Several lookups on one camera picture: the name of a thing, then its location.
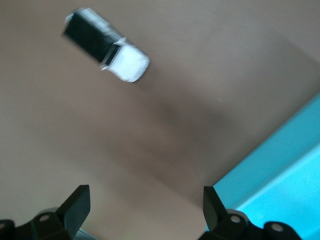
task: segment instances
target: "blue object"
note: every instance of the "blue object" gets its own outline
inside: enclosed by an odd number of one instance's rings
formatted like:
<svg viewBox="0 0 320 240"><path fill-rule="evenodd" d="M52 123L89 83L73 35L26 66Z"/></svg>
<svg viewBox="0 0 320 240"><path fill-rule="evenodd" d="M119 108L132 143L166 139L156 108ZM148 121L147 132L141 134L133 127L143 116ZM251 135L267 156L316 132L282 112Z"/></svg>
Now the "blue object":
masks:
<svg viewBox="0 0 320 240"><path fill-rule="evenodd" d="M214 185L227 209L320 239L320 95Z"/></svg>

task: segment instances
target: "beige tabletop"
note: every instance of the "beige tabletop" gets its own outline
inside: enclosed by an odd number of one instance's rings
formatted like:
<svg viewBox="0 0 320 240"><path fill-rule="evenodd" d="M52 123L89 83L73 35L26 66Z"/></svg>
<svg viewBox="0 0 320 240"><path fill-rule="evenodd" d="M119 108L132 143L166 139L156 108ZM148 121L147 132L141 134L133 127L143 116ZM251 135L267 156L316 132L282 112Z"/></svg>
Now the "beige tabletop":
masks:
<svg viewBox="0 0 320 240"><path fill-rule="evenodd" d="M149 56L137 83L62 37L80 7ZM21 225L89 184L83 227L99 239L196 240L203 186L319 91L319 13L317 0L0 1L0 218Z"/></svg>

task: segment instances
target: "brown surface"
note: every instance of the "brown surface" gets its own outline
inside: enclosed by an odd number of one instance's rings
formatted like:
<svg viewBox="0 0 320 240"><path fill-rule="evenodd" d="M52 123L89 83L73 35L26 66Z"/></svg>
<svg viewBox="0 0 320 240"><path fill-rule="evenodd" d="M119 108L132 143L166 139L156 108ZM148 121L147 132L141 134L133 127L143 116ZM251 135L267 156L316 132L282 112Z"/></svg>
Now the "brown surface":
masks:
<svg viewBox="0 0 320 240"><path fill-rule="evenodd" d="M79 7L150 57L139 82L101 72L61 37ZM318 92L320 68L305 53L320 60L319 10L302 0L1 1L1 218L22 224L90 184L84 227L100 239L195 240L202 186Z"/></svg>

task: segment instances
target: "black mechanical part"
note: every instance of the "black mechanical part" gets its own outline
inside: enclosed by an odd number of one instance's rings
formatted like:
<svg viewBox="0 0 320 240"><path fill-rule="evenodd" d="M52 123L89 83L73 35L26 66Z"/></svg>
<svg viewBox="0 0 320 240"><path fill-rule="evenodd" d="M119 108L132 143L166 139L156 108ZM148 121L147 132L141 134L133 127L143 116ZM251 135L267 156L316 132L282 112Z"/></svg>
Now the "black mechanical part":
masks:
<svg viewBox="0 0 320 240"><path fill-rule="evenodd" d="M89 212L90 189L80 185L55 212L40 213L19 227L0 220L0 240L73 240Z"/></svg>
<svg viewBox="0 0 320 240"><path fill-rule="evenodd" d="M203 214L209 231L199 240L301 240L285 223L270 221L261 229L240 214L228 213L212 186L203 190Z"/></svg>
<svg viewBox="0 0 320 240"><path fill-rule="evenodd" d="M96 59L101 66L109 66L120 48L115 43L121 36L115 33L102 17L99 16L97 24L97 20L90 20L90 11L85 11L79 9L72 14L63 34Z"/></svg>

